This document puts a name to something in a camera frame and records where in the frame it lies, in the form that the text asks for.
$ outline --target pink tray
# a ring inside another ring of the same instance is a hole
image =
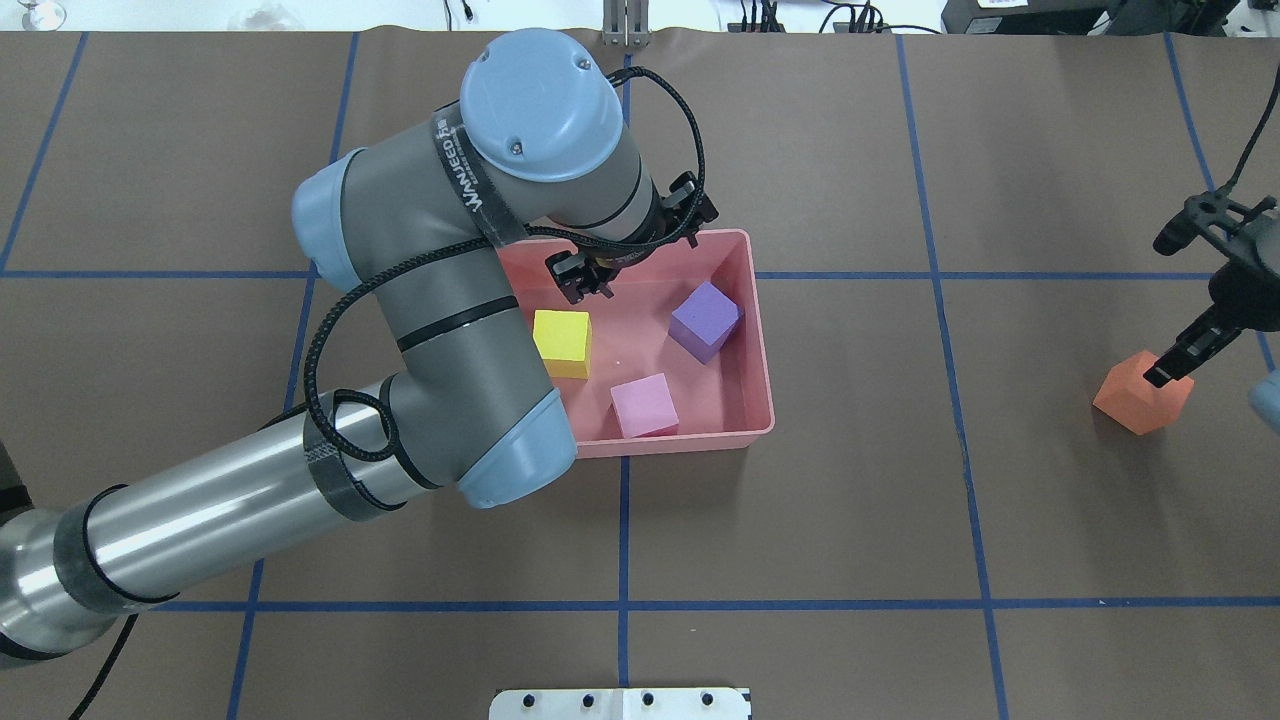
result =
[[[564,301],[544,265],[548,255],[571,249],[567,241],[535,240],[498,255],[530,327],[534,310],[591,314],[591,378],[552,378],[568,410],[579,457],[730,450],[773,429],[760,302],[745,232],[700,232],[696,249],[668,245],[622,270],[612,283],[612,300],[593,295],[579,305]],[[744,318],[719,354],[703,365],[667,336],[667,325],[671,313],[708,279],[742,307]],[[654,373],[667,374],[680,434],[626,439],[609,388]]]

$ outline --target yellow foam cube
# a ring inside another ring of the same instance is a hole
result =
[[[535,310],[534,343],[550,377],[582,380],[590,377],[590,314],[572,310]]]

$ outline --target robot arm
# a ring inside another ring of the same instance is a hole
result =
[[[1217,355],[1245,329],[1280,331],[1280,214],[1276,199],[1267,196],[1249,208],[1231,200],[1249,154],[1266,128],[1280,97],[1280,68],[1271,96],[1253,135],[1244,146],[1235,172],[1217,190],[1188,197],[1156,236],[1155,250],[1174,255],[1197,237],[1226,256],[1208,282],[1212,305],[1187,327],[1143,377],[1155,387],[1179,380]],[[1280,372],[1258,383],[1249,393],[1254,411],[1280,433]]]
[[[494,246],[549,217],[589,233],[548,231],[581,250],[548,259],[566,297],[608,293],[621,269],[676,237],[694,242],[714,219],[700,179],[659,196],[611,79],[572,38],[497,38],[457,104],[353,151],[294,197],[303,250],[339,290],[376,295],[404,372],[316,395],[311,414],[64,512],[32,509],[0,452],[0,667],[72,652],[122,615],[429,489],[456,484],[492,507],[559,477],[576,443]],[[477,229],[486,242],[468,241]],[[387,452],[339,451],[333,433]]]

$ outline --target purple foam cube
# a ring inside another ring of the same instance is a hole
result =
[[[704,282],[671,314],[667,332],[705,365],[724,347],[741,320],[742,309],[716,286]]]

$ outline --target white metal plate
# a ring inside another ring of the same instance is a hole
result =
[[[489,705],[489,720],[552,719],[751,720],[751,691],[745,688],[503,691]]]

